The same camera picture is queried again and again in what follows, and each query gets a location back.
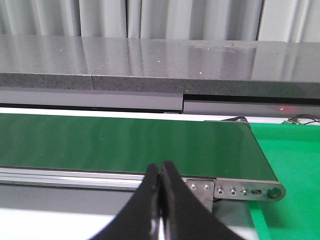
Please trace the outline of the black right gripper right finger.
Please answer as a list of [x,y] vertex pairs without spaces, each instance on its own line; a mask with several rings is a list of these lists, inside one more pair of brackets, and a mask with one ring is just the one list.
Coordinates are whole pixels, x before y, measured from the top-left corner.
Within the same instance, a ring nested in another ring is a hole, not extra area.
[[172,161],[162,163],[161,194],[166,240],[241,240],[213,216],[183,182]]

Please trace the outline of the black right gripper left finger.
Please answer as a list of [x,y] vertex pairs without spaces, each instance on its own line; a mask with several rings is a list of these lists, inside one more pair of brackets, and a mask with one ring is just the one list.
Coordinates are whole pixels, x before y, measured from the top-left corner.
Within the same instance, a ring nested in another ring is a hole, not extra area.
[[93,240],[157,240],[159,238],[158,165],[150,164],[135,193]]

